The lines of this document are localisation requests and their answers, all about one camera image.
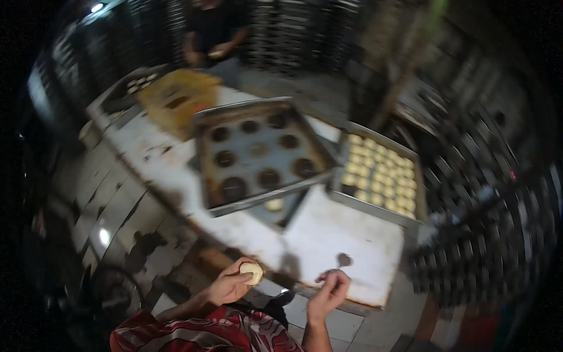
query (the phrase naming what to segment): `table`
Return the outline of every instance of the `table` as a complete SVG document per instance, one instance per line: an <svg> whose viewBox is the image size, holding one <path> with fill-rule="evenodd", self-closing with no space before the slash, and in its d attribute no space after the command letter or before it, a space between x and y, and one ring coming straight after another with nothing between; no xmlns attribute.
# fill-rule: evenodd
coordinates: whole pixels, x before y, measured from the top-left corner
<svg viewBox="0 0 563 352"><path fill-rule="evenodd" d="M211 239L256 258L272 280L274 274L293 279L305 295L318 286L315 278L336 268L338 254L345 253L352 258L352 264L342 268L352 279L347 299L369 308L385 306L403 252L401 226L333 202L324 185L310 189L283 234L244 210L213 218L203 207L199 176L187 165L196 153L195 140L172 137L144 112L118 129L100 107L111 90L87 108L88 115L119 159L172 211ZM219 87L217 105L256 98ZM307 119L318 134L338 140L339 129Z"/></svg>

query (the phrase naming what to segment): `hand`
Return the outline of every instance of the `hand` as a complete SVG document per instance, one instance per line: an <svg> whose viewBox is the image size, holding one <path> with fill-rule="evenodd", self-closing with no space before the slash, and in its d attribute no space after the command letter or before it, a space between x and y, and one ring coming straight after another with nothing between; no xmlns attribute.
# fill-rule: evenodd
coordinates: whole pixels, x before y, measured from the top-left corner
<svg viewBox="0 0 563 352"><path fill-rule="evenodd" d="M210 51L209 54L217 52L217 53L221 53L220 55L217 55L215 57L210 56L212 59L220 59L222 57L225 57L226 55L228 55L232 50L234 49L234 46L231 42L227 42L227 43L223 43L223 44L218 44L215 45Z"/></svg>
<svg viewBox="0 0 563 352"><path fill-rule="evenodd" d="M307 322L310 324L324 323L333 309L344 303L350 288L350 278L342 270L330 270L315 280L324 281L321 289L307 303Z"/></svg>
<svg viewBox="0 0 563 352"><path fill-rule="evenodd" d="M245 282L252 279L252 273L239 272L242 263L255 263L252 258L242 257L227 269L223 270L217 279L207 288L208 299L216 306L233 303L240 300L250 291L250 286Z"/></svg>
<svg viewBox="0 0 563 352"><path fill-rule="evenodd" d="M186 60L190 63L192 68L200 68L203 64L203 54L200 52L188 52L186 54Z"/></svg>

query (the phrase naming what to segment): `red shirt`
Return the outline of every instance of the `red shirt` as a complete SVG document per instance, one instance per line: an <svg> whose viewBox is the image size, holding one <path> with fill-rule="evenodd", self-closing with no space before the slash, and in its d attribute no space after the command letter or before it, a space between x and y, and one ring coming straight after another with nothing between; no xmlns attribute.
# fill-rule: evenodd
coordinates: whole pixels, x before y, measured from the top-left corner
<svg viewBox="0 0 563 352"><path fill-rule="evenodd" d="M159 323L141 310L111 333L112 352L217 351L303 352L287 330L269 315L221 306L207 319Z"/></svg>

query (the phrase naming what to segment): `person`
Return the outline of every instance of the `person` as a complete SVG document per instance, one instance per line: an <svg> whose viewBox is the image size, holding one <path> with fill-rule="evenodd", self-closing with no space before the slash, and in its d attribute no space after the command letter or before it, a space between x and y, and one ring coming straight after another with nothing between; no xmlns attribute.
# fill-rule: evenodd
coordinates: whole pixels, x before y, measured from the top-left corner
<svg viewBox="0 0 563 352"><path fill-rule="evenodd" d="M184 54L193 69L205 69L223 84L239 87L240 61L236 48L248 35L244 15L233 0L201 0L187 18Z"/></svg>
<svg viewBox="0 0 563 352"><path fill-rule="evenodd" d="M206 289L181 305L152 316L141 310L117 327L110 336L113 352L122 351L307 351L332 352L325 318L346 299L350 278L342 270L330 270L307 304L307 325L302 344L284 324L265 310L231 305L249 290L252 273L241 274L242 257L225 269Z"/></svg>

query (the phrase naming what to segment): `yellow crate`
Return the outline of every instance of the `yellow crate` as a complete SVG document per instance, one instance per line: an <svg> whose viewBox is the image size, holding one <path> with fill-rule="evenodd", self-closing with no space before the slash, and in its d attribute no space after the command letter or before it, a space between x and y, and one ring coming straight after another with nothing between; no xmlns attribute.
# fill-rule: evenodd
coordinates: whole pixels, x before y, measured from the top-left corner
<svg viewBox="0 0 563 352"><path fill-rule="evenodd" d="M194 113L217 104L220 83L220 78L179 69L141 90L137 98L154 123L187 141L193 136Z"/></svg>

